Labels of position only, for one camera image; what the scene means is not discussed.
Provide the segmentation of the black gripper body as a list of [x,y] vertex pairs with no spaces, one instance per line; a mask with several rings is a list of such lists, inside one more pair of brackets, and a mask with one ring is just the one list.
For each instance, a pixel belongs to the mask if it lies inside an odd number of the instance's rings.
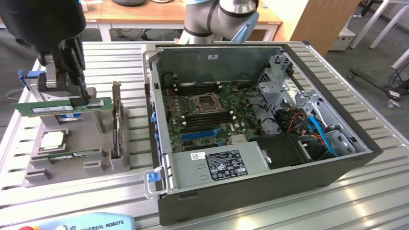
[[0,18],[8,32],[39,52],[79,36],[87,24],[77,0],[3,0]]

